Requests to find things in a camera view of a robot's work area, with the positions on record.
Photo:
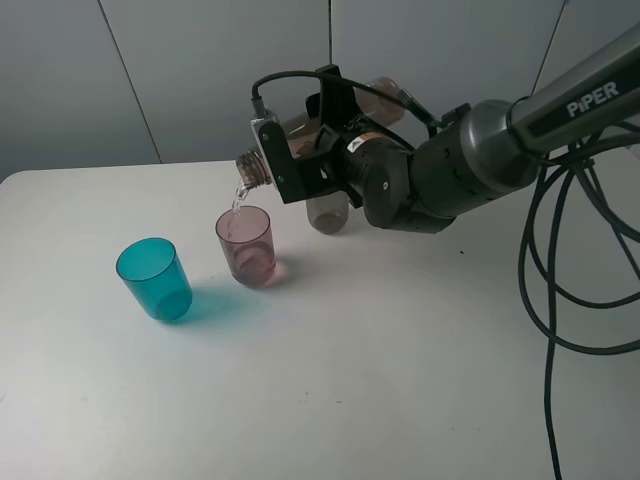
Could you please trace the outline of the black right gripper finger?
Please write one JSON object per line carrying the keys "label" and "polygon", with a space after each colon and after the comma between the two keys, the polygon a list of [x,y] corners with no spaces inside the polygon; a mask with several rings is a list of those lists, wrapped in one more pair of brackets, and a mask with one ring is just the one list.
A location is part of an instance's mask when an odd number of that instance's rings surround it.
{"label": "black right gripper finger", "polygon": [[305,107],[312,121],[335,131],[344,130],[362,114],[354,89],[328,80],[320,81],[320,92],[307,97]]}

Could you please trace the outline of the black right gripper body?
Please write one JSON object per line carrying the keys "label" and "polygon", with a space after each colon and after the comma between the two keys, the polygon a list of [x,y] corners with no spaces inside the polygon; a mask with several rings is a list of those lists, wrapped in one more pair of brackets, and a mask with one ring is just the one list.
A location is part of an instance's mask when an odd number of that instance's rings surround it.
{"label": "black right gripper body", "polygon": [[294,148],[294,160],[305,198],[317,198],[342,191],[349,198],[362,194],[351,184],[352,167],[346,141],[335,130],[321,127],[313,139]]}

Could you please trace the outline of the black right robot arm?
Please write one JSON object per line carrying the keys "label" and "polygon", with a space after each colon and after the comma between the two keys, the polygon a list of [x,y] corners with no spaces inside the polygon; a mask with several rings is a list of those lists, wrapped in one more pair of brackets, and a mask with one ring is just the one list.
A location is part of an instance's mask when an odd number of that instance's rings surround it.
{"label": "black right robot arm", "polygon": [[321,73],[320,131],[277,182],[289,202],[337,191],[378,228],[437,233],[460,215],[529,186],[552,151],[639,110],[639,32],[631,29],[539,92],[464,104],[408,147],[369,122],[357,85]]}

